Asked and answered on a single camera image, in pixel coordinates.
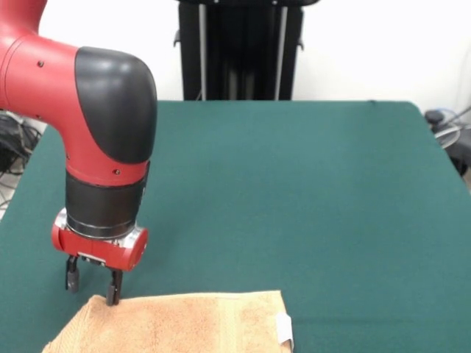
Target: black cylindrical joint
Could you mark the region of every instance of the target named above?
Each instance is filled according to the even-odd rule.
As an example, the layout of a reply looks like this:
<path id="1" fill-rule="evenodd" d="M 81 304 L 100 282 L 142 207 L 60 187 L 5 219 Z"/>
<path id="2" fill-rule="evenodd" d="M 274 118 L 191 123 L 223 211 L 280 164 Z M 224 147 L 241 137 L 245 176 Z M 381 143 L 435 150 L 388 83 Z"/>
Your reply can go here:
<path id="1" fill-rule="evenodd" d="M 146 178 L 125 186 L 99 186 L 69 173 L 65 180 L 67 225 L 87 238 L 114 239 L 135 226 Z"/>

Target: black cable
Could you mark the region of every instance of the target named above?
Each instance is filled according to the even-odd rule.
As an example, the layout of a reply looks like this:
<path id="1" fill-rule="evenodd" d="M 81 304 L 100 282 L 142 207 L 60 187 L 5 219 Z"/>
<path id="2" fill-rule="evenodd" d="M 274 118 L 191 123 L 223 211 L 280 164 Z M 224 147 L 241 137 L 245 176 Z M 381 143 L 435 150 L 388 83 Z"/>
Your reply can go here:
<path id="1" fill-rule="evenodd" d="M 14 187 L 12 185 L 5 184 L 4 182 L 0 182 L 0 185 L 3 186 L 4 188 L 7 188 L 7 189 L 11 189 L 11 190 L 16 189 L 16 187 Z"/>
<path id="2" fill-rule="evenodd" d="M 4 207 L 4 206 L 7 206 L 7 205 L 10 203 L 10 201 L 12 201 L 12 200 L 9 199 L 9 200 L 3 201 L 3 202 L 0 204 L 0 210 L 1 210 L 1 211 L 5 211 L 6 208 L 3 208 L 3 207 Z"/>

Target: black stand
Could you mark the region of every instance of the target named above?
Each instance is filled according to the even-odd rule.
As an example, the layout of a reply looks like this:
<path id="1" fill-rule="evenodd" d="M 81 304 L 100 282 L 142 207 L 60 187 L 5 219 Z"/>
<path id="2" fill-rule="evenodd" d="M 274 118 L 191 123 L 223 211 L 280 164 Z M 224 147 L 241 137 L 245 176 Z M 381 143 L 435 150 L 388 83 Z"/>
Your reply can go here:
<path id="1" fill-rule="evenodd" d="M 290 100 L 302 6 L 318 0 L 180 0 L 185 100 Z"/>

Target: metal pole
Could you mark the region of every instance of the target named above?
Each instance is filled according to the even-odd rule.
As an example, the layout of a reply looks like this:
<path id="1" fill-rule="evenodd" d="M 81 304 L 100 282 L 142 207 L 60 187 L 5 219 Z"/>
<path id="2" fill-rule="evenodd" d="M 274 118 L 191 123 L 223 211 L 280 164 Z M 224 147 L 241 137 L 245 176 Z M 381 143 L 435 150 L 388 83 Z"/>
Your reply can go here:
<path id="1" fill-rule="evenodd" d="M 286 37 L 286 19 L 288 17 L 288 8 L 281 9 L 280 40 L 278 41 L 278 59 L 277 59 L 277 81 L 275 86 L 275 101 L 280 100 L 281 72 L 283 70 L 283 54 L 285 53 Z"/>
<path id="2" fill-rule="evenodd" d="M 201 62 L 201 100 L 205 101 L 206 91 L 206 47 L 207 47 L 207 29 L 206 29 L 206 5 L 199 6 L 199 60 Z"/>

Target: black machine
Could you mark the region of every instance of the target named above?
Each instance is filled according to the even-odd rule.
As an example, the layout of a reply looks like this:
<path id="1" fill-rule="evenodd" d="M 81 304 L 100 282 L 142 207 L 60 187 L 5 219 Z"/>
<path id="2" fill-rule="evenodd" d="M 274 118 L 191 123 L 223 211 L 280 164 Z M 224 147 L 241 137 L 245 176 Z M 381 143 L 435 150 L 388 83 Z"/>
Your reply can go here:
<path id="1" fill-rule="evenodd" d="M 460 120 L 469 112 L 471 107 L 459 114 L 454 113 L 451 118 L 446 118 L 441 110 L 429 110 L 425 113 L 425 120 L 435 138 L 461 176 L 471 166 L 471 125 Z"/>
<path id="2" fill-rule="evenodd" d="M 180 0 L 185 100 L 290 100 L 302 7 L 318 0 Z"/>

